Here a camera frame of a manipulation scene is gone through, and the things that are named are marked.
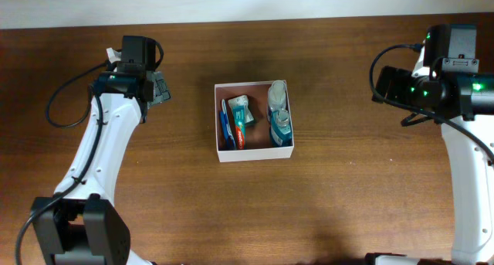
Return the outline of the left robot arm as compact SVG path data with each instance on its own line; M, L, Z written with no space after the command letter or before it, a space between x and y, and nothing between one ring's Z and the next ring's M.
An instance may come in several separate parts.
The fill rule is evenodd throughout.
M151 107L171 98L158 71L163 56L161 44L144 36L124 36L120 49L107 49L88 88L88 124L76 156L53 195L34 199L16 239L17 263L30 226L47 264L147 263L131 249L114 198L134 129L146 122Z

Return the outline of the blue mouthwash bottle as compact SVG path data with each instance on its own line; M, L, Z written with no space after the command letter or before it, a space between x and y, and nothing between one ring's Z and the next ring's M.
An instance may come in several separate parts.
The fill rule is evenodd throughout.
M271 115L270 138L275 147L286 147L292 144L293 131L290 124L289 111L276 110Z

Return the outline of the green red toothpaste tube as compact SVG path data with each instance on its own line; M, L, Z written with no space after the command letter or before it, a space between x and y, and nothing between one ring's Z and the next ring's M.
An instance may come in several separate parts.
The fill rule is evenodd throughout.
M237 149L243 150L245 148L245 108L242 106L234 107L232 114L235 122Z

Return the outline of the green white soap box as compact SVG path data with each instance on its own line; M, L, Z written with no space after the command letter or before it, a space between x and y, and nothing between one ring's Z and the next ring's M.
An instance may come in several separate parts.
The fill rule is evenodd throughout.
M234 121L237 122L241 117L244 118L243 124L251 126L255 123L255 118L249 109L249 99L246 95L241 95L228 100L228 105L232 110Z

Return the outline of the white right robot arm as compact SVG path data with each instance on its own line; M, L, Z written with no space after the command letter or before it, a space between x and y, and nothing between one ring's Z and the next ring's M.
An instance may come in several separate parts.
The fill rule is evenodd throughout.
M451 264L493 262L493 76L479 72L474 25L428 28L413 70L370 76L372 100L409 111L401 125L441 127L451 169L455 234Z

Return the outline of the white cardboard box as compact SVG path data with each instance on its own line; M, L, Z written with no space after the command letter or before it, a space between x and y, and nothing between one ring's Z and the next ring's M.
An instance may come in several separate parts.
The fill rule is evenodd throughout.
M214 85L215 95L215 145L220 162L256 161L278 158L290 158L295 148L294 137L292 144L286 147L275 147L270 138L271 115L268 110L268 90L274 81L245 82L245 83L220 83ZM245 126L245 148L237 149L235 137L235 122L228 100L241 95L249 99L249 109L255 118L255 123ZM227 150L222 134L222 126L219 117L221 101L225 99L228 119L235 139L236 149ZM293 131L293 120L289 105L289 96L286 84L286 109L290 114L290 124Z

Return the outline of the clear bottle with purple liquid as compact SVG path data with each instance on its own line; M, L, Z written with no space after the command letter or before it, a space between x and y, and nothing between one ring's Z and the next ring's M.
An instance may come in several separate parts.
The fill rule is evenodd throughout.
M286 83L283 80L276 80L268 90L268 110L286 109Z

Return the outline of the blue white toothbrush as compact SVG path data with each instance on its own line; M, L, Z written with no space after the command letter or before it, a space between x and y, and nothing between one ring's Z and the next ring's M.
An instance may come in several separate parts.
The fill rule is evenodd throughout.
M228 119L228 111L227 111L225 99L222 99L221 101L221 110L219 111L219 114L220 114L220 121L222 124L222 133L225 139L225 147L227 150L235 150L236 144Z

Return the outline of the blue disposable razor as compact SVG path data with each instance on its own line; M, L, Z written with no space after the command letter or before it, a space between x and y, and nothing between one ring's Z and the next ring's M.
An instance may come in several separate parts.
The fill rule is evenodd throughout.
M231 150L234 146L234 141L232 140L231 129L228 122L228 115L222 110L220 110L218 113L221 121L223 138L225 139L225 148L227 150Z

